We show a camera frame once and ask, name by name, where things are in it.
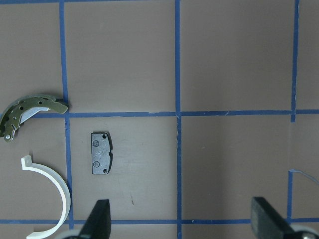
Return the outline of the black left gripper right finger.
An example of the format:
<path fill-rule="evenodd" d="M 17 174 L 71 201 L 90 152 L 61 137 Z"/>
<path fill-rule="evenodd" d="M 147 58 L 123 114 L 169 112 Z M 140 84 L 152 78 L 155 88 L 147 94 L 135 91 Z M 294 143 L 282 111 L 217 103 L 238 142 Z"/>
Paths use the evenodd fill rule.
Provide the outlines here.
<path fill-rule="evenodd" d="M 257 239 L 292 239 L 295 231 L 264 197 L 251 200 L 251 228 Z"/>

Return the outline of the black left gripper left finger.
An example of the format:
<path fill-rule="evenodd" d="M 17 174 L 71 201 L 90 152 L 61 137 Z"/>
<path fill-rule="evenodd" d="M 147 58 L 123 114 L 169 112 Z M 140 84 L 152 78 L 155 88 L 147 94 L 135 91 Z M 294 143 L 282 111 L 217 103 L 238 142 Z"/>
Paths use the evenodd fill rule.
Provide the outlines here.
<path fill-rule="evenodd" d="M 98 200 L 79 233 L 80 239 L 110 238 L 110 202 Z"/>

